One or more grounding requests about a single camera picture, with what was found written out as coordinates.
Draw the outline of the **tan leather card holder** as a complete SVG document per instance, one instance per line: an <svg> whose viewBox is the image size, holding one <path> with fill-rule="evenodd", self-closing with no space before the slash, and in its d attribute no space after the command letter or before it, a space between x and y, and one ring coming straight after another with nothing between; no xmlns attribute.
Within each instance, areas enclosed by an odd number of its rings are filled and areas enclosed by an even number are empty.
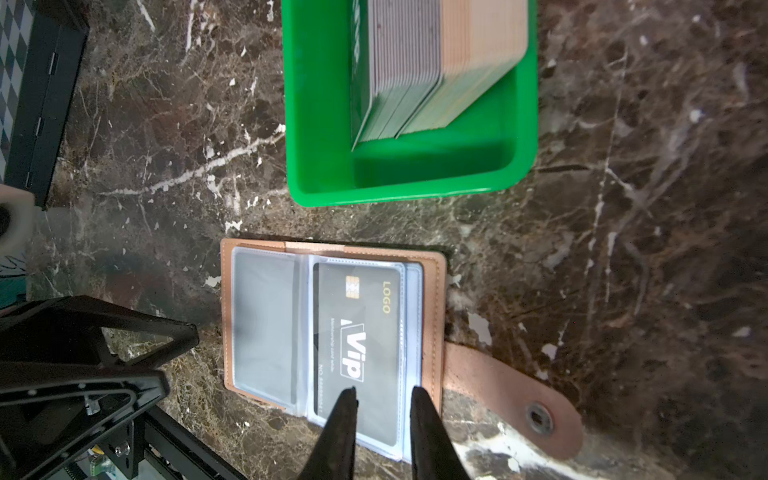
<svg viewBox="0 0 768 480"><path fill-rule="evenodd" d="M313 266L318 262L394 264L401 287L400 441L365 447L396 461L411 458L414 387L434 403L445 390L483 405L547 455L574 457L583 444L575 407L559 392L478 350L446 340L445 256L435 251L338 244L225 239L221 243L225 384L238 394L323 425L313 399Z"/></svg>

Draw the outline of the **green plastic tray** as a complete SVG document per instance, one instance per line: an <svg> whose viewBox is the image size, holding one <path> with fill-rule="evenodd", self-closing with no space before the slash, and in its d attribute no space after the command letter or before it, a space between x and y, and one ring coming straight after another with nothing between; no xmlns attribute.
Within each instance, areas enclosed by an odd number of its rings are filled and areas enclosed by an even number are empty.
<svg viewBox="0 0 768 480"><path fill-rule="evenodd" d="M353 146L348 1L282 4L287 182L304 207L507 189L538 150L537 4L520 63L443 129Z"/></svg>

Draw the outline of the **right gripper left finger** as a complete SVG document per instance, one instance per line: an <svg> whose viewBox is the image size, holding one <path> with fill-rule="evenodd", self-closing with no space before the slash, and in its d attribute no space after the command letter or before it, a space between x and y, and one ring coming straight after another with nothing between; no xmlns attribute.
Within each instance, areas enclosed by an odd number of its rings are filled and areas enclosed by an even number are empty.
<svg viewBox="0 0 768 480"><path fill-rule="evenodd" d="M357 412L355 388L343 390L298 479L354 477Z"/></svg>

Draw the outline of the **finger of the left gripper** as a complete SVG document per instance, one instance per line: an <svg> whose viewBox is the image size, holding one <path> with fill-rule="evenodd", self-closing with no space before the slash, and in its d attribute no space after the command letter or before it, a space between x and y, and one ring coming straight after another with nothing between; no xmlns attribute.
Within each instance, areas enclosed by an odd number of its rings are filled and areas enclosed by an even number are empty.
<svg viewBox="0 0 768 480"><path fill-rule="evenodd" d="M170 341L137 358L110 352L103 330L167 337ZM18 304L1 312L1 360L100 367L158 368L199 343L188 322L140 313L90 296Z"/></svg>
<svg viewBox="0 0 768 480"><path fill-rule="evenodd" d="M159 370L1 364L1 477L46 479L169 393Z"/></svg>

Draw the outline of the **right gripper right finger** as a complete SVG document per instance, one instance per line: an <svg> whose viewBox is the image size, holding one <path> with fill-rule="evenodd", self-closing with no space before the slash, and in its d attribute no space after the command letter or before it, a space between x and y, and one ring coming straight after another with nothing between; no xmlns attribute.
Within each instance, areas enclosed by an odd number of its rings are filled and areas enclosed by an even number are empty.
<svg viewBox="0 0 768 480"><path fill-rule="evenodd" d="M430 395L422 387L414 387L411 394L410 436L414 479L470 479Z"/></svg>

